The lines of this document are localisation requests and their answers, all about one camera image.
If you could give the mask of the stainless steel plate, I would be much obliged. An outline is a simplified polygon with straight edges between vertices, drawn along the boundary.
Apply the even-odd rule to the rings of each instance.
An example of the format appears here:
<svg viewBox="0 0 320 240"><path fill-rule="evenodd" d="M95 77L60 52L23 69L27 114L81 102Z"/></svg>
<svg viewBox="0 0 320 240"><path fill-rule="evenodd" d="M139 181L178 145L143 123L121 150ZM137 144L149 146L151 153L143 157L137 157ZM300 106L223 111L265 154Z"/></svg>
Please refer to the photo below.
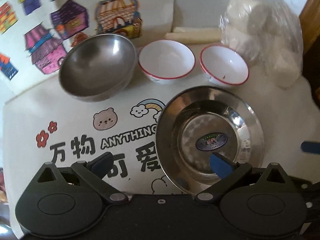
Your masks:
<svg viewBox="0 0 320 240"><path fill-rule="evenodd" d="M167 178L183 193L196 195L219 181L210 166L218 153L260 167L264 133L252 107L235 94L197 86L174 96L156 126L156 153Z"/></svg>

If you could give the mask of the large stainless steel bowl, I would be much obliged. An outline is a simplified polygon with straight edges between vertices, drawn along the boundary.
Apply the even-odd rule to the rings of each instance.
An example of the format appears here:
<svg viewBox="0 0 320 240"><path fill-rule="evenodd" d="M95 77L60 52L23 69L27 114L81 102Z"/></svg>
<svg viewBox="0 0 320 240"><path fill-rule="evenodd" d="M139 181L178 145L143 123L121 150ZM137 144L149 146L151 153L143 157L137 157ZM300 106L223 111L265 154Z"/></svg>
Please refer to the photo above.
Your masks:
<svg viewBox="0 0 320 240"><path fill-rule="evenodd" d="M130 83L137 62L136 47L128 38L95 35L69 51L59 70L59 83L80 101L103 101Z"/></svg>

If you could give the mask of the white red-rimmed bowl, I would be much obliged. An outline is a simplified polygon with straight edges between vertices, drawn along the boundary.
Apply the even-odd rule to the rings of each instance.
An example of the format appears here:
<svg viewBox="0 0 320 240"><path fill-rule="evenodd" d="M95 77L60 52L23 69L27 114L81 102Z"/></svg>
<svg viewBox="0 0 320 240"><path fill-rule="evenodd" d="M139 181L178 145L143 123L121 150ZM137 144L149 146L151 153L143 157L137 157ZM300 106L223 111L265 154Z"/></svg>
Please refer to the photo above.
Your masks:
<svg viewBox="0 0 320 240"><path fill-rule="evenodd" d="M249 68L234 50L220 44L206 46L200 53L200 67L204 77L216 87L233 88L249 78Z"/></svg>
<svg viewBox="0 0 320 240"><path fill-rule="evenodd" d="M144 46L138 54L143 74L161 85L176 82L192 72L195 55L185 45L173 40L158 40Z"/></svg>

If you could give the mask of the white cartoon table mat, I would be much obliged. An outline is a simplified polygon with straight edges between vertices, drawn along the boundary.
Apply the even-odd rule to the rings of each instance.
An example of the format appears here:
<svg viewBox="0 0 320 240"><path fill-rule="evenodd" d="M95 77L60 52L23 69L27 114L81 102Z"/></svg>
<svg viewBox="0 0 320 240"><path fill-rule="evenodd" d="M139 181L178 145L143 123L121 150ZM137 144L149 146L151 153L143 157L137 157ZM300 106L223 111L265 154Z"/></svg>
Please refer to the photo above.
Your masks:
<svg viewBox="0 0 320 240"><path fill-rule="evenodd" d="M12 99L3 111L3 161L18 237L319 239L319 183L312 183L319 159L302 157L300 148L319 117L295 116L292 97L273 108L268 98L238 96L260 121L265 153L262 165L252 165L247 180L220 200L199 203L164 174L155 147L164 107L186 89L216 87L199 58L190 74L167 85L149 80L137 62L130 83L103 101L70 96L59 75ZM108 203L71 169L105 152L114 163L103 181L126 194L126 203Z"/></svg>

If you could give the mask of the plastic bag of white rolls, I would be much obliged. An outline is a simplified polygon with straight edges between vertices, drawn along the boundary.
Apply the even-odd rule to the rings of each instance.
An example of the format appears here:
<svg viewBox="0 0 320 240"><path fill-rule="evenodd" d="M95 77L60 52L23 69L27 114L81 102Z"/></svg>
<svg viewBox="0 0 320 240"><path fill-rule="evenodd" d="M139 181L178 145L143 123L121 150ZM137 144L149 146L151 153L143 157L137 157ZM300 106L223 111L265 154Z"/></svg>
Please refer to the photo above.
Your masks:
<svg viewBox="0 0 320 240"><path fill-rule="evenodd" d="M300 20L281 0L229 0L220 17L221 42L250 65L264 66L267 77L282 89L302 74Z"/></svg>

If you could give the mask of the cream rolled stick front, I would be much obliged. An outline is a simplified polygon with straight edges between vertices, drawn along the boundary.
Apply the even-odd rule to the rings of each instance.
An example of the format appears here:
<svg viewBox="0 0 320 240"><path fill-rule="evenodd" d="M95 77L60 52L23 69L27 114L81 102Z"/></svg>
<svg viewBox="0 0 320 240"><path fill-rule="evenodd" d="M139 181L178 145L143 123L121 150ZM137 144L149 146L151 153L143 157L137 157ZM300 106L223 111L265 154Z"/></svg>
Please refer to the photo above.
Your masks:
<svg viewBox="0 0 320 240"><path fill-rule="evenodd" d="M183 44L207 44L219 42L221 32L219 30L191 31L181 33L167 33L164 38Z"/></svg>

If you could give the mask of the cream rolled stick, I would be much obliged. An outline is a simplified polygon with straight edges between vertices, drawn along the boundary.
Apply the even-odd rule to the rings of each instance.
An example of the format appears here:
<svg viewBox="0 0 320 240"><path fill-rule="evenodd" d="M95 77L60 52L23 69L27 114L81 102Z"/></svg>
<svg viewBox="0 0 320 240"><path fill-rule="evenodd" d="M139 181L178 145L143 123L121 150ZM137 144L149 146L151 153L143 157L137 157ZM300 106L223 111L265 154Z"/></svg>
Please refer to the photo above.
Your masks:
<svg viewBox="0 0 320 240"><path fill-rule="evenodd" d="M200 31L199 28L194 27L175 27L172 32L173 33L189 33L189 32L197 32Z"/></svg>
<svg viewBox="0 0 320 240"><path fill-rule="evenodd" d="M191 31L181 33L167 33L164 38L183 44L207 44L219 42L221 32L219 30Z"/></svg>

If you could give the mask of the cream rolled stick rear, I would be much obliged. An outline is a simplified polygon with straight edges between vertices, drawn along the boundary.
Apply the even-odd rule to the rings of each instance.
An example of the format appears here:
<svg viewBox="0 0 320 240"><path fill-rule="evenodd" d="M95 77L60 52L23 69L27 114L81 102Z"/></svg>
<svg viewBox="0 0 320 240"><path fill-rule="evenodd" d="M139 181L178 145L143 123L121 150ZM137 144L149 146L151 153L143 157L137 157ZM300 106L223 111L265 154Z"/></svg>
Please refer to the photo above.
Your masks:
<svg viewBox="0 0 320 240"><path fill-rule="evenodd" d="M194 27L175 27L172 32L173 33L189 33L189 32L197 32L200 31L199 28Z"/></svg>

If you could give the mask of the colourful houses drawing paper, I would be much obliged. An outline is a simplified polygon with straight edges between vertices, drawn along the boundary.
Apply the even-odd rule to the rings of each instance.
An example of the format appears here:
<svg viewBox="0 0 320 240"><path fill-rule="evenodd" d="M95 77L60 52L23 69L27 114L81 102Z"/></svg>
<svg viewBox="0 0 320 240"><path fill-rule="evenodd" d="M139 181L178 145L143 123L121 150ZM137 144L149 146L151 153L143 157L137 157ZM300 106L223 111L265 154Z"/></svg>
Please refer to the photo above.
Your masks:
<svg viewBox="0 0 320 240"><path fill-rule="evenodd" d="M141 47L170 31L173 14L174 0L1 0L1 87L19 94L36 85L98 34Z"/></svg>

